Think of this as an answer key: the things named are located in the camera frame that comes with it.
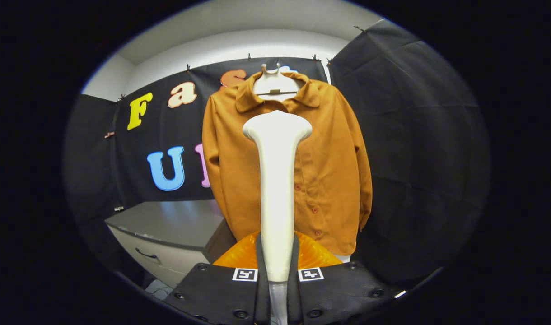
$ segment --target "orange shirt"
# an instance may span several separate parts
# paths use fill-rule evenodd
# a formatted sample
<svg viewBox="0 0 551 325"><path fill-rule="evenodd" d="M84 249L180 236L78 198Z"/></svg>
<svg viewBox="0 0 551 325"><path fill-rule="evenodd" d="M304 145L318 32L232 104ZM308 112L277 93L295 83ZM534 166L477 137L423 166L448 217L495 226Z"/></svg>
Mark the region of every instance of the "orange shirt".
<svg viewBox="0 0 551 325"><path fill-rule="evenodd" d="M372 206L370 164L358 120L340 91L304 74L294 98L283 102L253 94L262 72L212 94L203 117L203 156L211 190L239 241L261 229L259 152L243 124L280 110L305 118L312 134L300 142L294 162L295 230L331 253L351 255Z"/></svg>

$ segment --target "clip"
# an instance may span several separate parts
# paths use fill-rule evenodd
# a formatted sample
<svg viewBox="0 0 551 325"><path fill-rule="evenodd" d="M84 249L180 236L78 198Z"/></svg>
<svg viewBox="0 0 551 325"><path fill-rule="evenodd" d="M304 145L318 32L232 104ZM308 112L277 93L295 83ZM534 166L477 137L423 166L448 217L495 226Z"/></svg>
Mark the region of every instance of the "clip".
<svg viewBox="0 0 551 325"><path fill-rule="evenodd" d="M361 29L360 27L354 25L354 27L356 27L357 29L360 29L360 31L364 32L364 33L368 33L367 31L365 31L364 29Z"/></svg>

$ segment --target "pink letter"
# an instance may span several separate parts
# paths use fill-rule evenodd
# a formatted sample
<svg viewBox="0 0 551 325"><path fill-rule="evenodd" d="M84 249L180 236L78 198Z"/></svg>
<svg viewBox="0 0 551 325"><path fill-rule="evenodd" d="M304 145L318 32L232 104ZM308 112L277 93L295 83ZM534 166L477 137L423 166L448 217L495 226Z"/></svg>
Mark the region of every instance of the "pink letter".
<svg viewBox="0 0 551 325"><path fill-rule="evenodd" d="M209 184L209 178L207 177L207 168L205 167L205 159L203 158L203 144L195 146L195 152L201 157L201 167L203 168L203 181L201 181L202 187L211 187Z"/></svg>

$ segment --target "white ceiling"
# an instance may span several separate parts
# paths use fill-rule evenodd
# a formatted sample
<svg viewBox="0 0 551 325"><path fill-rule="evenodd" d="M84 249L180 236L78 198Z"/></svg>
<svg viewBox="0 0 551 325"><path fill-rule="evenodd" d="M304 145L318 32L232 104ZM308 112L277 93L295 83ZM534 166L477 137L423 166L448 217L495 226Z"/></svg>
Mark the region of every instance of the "white ceiling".
<svg viewBox="0 0 551 325"><path fill-rule="evenodd" d="M247 29L296 29L351 41L360 34L354 25L367 29L381 19L341 0L210 0L148 29L117 54L138 65L195 39Z"/></svg>

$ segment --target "blue letter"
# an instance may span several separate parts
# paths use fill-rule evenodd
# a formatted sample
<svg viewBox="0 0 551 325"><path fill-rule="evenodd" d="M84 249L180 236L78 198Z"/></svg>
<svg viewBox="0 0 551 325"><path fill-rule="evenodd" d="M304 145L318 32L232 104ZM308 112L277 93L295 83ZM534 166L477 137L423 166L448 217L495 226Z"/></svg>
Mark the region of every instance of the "blue letter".
<svg viewBox="0 0 551 325"><path fill-rule="evenodd" d="M185 180L185 173L183 172L183 163L181 162L181 154L183 153L183 147L169 148L168 155L173 162L173 169L175 171L175 177L173 179L166 179L163 174L163 165L161 159L163 158L162 152L154 152L147 156L147 161L151 166L151 175L155 185L163 191L174 191L179 189L183 185Z"/></svg>

